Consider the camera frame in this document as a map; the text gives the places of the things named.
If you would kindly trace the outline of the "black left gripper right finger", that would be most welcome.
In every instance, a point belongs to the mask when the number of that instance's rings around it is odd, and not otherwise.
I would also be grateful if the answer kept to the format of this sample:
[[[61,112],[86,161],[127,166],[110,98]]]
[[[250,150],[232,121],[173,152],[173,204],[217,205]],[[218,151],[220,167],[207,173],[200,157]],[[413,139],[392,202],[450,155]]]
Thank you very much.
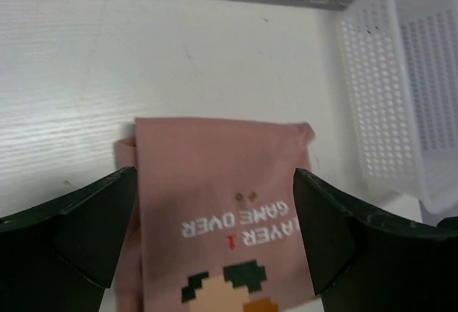
[[[325,311],[455,311],[457,219],[430,226],[298,169],[293,197],[314,293]]]

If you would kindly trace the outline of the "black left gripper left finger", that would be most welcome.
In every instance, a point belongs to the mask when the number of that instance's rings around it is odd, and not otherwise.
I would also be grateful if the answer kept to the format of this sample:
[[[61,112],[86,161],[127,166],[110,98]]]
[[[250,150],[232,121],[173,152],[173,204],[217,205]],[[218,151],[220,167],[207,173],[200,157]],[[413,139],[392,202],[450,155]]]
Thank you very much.
[[[98,311],[115,276],[137,197],[124,167],[1,218],[2,311]]]

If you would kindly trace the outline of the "pink pixel-print t-shirt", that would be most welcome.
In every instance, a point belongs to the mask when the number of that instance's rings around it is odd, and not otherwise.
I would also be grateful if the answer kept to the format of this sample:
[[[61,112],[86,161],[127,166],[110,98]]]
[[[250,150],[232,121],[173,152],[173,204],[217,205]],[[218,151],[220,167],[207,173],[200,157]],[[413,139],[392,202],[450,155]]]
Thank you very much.
[[[285,311],[310,301],[293,200],[307,123],[139,118],[116,142],[138,196],[115,279],[118,311]]]

